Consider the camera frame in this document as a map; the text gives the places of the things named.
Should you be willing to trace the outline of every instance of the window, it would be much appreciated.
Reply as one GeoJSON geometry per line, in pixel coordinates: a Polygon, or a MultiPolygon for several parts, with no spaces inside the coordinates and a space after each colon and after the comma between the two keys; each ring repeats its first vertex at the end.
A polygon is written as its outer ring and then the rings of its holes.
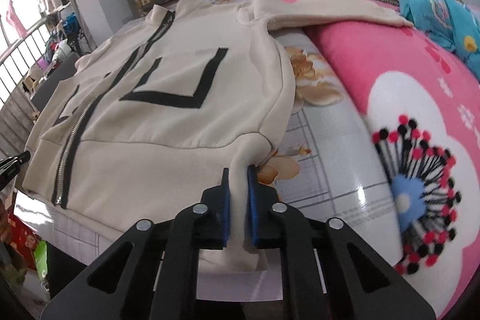
{"type": "MultiPolygon", "coordinates": [[[[0,0],[0,18],[3,30],[0,31],[0,59],[7,50],[15,50],[4,62],[0,60],[0,107],[8,99],[10,93],[19,83],[30,67],[45,52],[45,42],[50,33],[42,25],[26,38],[21,38],[17,30],[6,20],[6,11],[10,0],[0,0]]],[[[28,31],[42,16],[38,10],[37,0],[12,0],[15,14],[28,31]]]]}

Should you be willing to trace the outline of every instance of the triangular cutout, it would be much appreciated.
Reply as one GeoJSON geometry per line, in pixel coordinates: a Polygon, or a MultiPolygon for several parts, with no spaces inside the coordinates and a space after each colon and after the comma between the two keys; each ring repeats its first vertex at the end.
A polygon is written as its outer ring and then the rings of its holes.
{"type": "Polygon", "coordinates": [[[92,272],[87,278],[88,285],[107,294],[115,293],[133,248],[132,243],[123,243],[105,263],[92,272]]]}
{"type": "Polygon", "coordinates": [[[368,257],[353,243],[348,243],[349,250],[358,279],[365,293],[373,293],[390,285],[388,278],[368,259],[368,257]]]}

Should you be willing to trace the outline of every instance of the metal zipper teeth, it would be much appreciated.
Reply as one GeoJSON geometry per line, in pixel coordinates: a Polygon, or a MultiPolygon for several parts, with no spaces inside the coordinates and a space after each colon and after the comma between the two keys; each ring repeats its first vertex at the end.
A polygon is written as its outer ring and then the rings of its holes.
{"type": "Polygon", "coordinates": [[[85,117],[88,109],[90,106],[92,106],[94,100],[90,101],[88,105],[83,109],[82,114],[80,114],[80,117],[78,117],[77,122],[75,123],[75,126],[70,132],[70,135],[68,136],[67,143],[65,144],[65,148],[62,152],[61,159],[60,159],[60,164],[58,165],[58,170],[57,170],[57,199],[55,204],[59,205],[62,202],[62,197],[63,197],[63,177],[65,174],[65,162],[67,160],[68,153],[70,152],[71,145],[73,143],[75,134],[77,133],[78,127],[80,126],[83,118],[85,117]]]}

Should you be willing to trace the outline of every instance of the pink cloth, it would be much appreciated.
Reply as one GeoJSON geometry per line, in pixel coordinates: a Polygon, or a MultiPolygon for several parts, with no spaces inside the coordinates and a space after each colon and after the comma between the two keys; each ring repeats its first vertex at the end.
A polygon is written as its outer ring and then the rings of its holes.
{"type": "MultiPolygon", "coordinates": [[[[480,264],[480,85],[458,58],[414,28],[351,21],[310,27],[306,33],[332,65],[374,139],[384,127],[395,130],[404,114],[427,131],[430,145],[455,155],[456,163],[443,173],[445,191],[447,179],[453,178],[454,190],[462,194],[448,215],[454,240],[446,240],[438,257],[407,255],[397,268],[441,318],[480,264]],[[412,275],[405,269],[409,262],[419,264],[412,275]]],[[[431,238],[439,243],[445,236],[431,238]]]]}
{"type": "Polygon", "coordinates": [[[5,14],[5,19],[16,30],[19,37],[25,38],[27,36],[27,29],[25,29],[18,18],[17,13],[15,13],[15,8],[13,5],[14,3],[11,0],[8,0],[8,9],[5,14]]]}

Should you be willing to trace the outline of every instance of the jacket zipper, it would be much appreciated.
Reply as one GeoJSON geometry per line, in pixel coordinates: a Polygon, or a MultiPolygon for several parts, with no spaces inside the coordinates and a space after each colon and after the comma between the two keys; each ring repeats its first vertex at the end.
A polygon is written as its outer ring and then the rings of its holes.
{"type": "Polygon", "coordinates": [[[60,158],[60,164],[58,165],[57,169],[57,188],[55,191],[55,205],[59,205],[62,202],[62,197],[63,197],[63,178],[65,175],[65,162],[67,160],[68,153],[70,152],[71,145],[73,143],[74,137],[78,131],[78,127],[80,126],[80,123],[82,122],[83,118],[85,117],[86,113],[88,112],[88,109],[90,109],[90,106],[92,106],[94,100],[91,100],[88,105],[83,109],[82,114],[80,114],[80,117],[78,117],[77,122],[75,122],[75,125],[73,129],[71,130],[67,142],[65,144],[65,147],[63,148],[63,152],[61,154],[60,158]]]}
{"type": "Polygon", "coordinates": [[[133,62],[131,64],[128,64],[127,62],[127,64],[124,65],[124,67],[126,66],[126,69],[122,69],[119,72],[119,74],[115,77],[114,81],[112,82],[112,85],[110,86],[110,88],[107,91],[105,91],[103,94],[99,95],[97,98],[94,98],[91,102],[88,103],[85,109],[83,109],[82,113],[80,114],[80,117],[75,122],[75,125],[68,136],[67,142],[61,154],[60,163],[57,169],[57,175],[55,177],[55,186],[54,186],[52,200],[51,200],[54,205],[60,205],[63,209],[66,209],[67,207],[70,179],[68,180],[69,183],[65,187],[65,175],[66,174],[70,175],[71,165],[72,165],[72,160],[69,159],[69,157],[72,158],[75,156],[76,147],[78,146],[78,143],[79,143],[79,140],[78,138],[76,138],[76,136],[81,126],[82,126],[82,131],[80,132],[80,136],[85,130],[86,124],[83,124],[83,120],[88,115],[88,118],[86,119],[86,122],[88,123],[88,120],[92,116],[92,111],[90,109],[95,110],[97,104],[100,102],[103,96],[107,92],[109,92],[123,78],[123,76],[125,76],[125,74],[127,74],[130,71],[131,67],[134,67],[141,60],[141,58],[150,50],[150,47],[152,46],[152,44],[156,43],[170,29],[174,19],[175,19],[175,12],[170,12],[170,11],[167,12],[167,14],[164,17],[164,20],[159,26],[159,29],[147,41],[145,51],[143,52],[141,57],[137,61],[135,61],[136,55],[134,52],[131,55],[133,62]]]}

